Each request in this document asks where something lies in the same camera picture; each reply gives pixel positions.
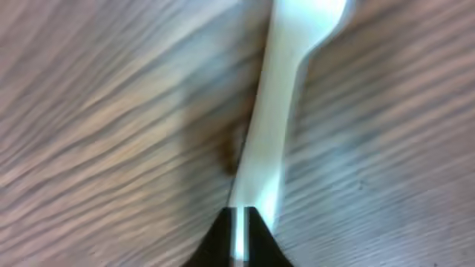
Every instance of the white spoon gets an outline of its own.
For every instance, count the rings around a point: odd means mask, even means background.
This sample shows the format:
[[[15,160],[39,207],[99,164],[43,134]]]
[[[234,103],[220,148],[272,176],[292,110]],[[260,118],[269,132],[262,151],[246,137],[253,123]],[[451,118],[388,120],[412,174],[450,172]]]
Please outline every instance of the white spoon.
[[[284,154],[292,96],[308,55],[336,32],[349,0],[274,0],[261,81],[228,206],[232,256],[248,257],[246,208],[255,207],[272,231],[284,184]]]

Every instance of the brown wood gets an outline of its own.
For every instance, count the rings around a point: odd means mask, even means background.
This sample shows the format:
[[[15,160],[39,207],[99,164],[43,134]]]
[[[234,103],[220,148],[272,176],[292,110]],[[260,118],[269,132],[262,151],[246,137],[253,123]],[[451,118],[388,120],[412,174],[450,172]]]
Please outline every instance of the brown wood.
[[[226,202],[270,4],[0,0],[0,266],[179,266]],[[475,266],[474,24],[473,0],[360,1],[313,57],[296,266]]]

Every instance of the wooden table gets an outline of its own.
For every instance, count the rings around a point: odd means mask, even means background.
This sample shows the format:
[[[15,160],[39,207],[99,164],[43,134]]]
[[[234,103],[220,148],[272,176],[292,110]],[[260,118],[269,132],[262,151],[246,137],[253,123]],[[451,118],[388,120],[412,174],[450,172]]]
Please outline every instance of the wooden table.
[[[180,266],[226,202],[267,0],[0,0],[0,266]],[[296,266],[475,266],[475,1],[366,0],[312,59]]]

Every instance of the spoon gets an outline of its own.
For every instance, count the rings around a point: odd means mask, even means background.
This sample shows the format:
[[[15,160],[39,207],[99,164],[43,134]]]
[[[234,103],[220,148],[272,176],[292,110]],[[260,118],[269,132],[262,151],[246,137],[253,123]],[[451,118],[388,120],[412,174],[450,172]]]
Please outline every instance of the spoon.
[[[221,214],[217,219],[230,224],[231,230],[214,233],[225,240],[230,234],[227,257],[233,259],[235,266],[246,261],[252,264],[255,249],[258,249],[252,248],[256,243],[252,233],[257,228],[268,232],[259,235],[268,235],[269,241],[277,247],[270,233],[275,229],[283,193],[285,142],[294,90],[306,73],[311,52],[335,34],[347,17],[348,1],[274,0],[251,125],[225,209],[227,215]]]

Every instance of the wood grain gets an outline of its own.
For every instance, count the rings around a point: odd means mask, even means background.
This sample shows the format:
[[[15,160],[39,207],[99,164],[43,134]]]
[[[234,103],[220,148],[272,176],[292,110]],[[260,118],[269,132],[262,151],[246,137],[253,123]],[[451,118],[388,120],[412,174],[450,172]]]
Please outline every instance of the wood grain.
[[[271,1],[0,0],[0,266],[179,266],[225,204]],[[366,0],[312,58],[296,266],[475,266],[475,1]]]

